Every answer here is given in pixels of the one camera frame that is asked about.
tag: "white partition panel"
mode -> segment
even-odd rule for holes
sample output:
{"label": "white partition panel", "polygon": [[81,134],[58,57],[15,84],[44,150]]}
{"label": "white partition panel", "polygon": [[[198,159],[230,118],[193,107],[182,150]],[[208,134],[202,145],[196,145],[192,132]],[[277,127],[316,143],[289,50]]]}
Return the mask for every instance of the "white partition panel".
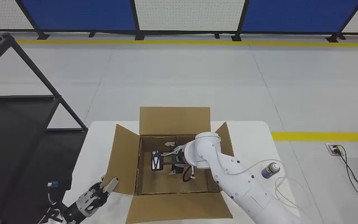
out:
{"label": "white partition panel", "polygon": [[358,12],[344,28],[343,32],[358,32]]}
{"label": "white partition panel", "polygon": [[0,0],[0,29],[33,29],[15,0]]}
{"label": "white partition panel", "polygon": [[236,31],[244,0],[135,0],[141,30]]}

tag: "power outlet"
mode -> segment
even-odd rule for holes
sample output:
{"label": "power outlet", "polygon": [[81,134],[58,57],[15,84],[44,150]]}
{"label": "power outlet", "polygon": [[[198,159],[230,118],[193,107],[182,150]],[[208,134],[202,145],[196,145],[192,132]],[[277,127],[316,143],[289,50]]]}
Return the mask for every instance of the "power outlet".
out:
{"label": "power outlet", "polygon": [[342,152],[342,150],[336,144],[326,143],[326,148],[331,156],[339,156],[337,153],[334,152],[334,150],[340,150],[341,155],[345,156],[344,153]]}

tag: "gray floor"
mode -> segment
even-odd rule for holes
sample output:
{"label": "gray floor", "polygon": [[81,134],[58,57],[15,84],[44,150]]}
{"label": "gray floor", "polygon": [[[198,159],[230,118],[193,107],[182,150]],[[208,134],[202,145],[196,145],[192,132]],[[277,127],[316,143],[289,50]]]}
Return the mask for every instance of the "gray floor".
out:
{"label": "gray floor", "polygon": [[[22,47],[87,125],[138,120],[140,106],[210,106],[212,120],[262,120],[272,131],[358,132],[358,48]],[[49,93],[13,50],[1,57],[0,68],[0,95]],[[59,110],[51,127],[76,124]],[[358,143],[339,143],[358,173]],[[289,177],[308,192],[309,198],[290,183],[305,223],[357,223],[358,194],[324,142],[276,146]]]}

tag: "floor tape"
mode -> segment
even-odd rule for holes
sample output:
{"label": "floor tape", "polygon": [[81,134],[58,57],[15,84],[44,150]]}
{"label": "floor tape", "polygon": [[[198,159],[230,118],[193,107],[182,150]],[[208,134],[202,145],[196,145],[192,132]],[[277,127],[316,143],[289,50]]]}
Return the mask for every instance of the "floor tape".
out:
{"label": "floor tape", "polygon": [[115,44],[115,45],[251,45],[358,47],[358,43],[276,42],[276,41],[201,41],[201,40],[16,40],[19,44]]}
{"label": "floor tape", "polygon": [[358,142],[358,132],[272,132],[274,141]]}

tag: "open cardboard box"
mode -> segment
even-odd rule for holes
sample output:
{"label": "open cardboard box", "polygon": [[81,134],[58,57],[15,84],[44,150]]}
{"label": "open cardboard box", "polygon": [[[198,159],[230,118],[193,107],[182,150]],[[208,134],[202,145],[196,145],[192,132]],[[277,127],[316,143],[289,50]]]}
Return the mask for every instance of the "open cardboard box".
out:
{"label": "open cardboard box", "polygon": [[[131,194],[126,223],[187,218],[232,218],[210,170],[197,170],[197,178],[183,182],[180,174],[168,176],[150,169],[150,153],[167,151],[166,142],[185,144],[201,132],[211,131],[210,108],[141,107],[139,134],[117,125],[103,184],[117,177],[114,192]],[[216,131],[222,153],[233,156],[226,123]]]}

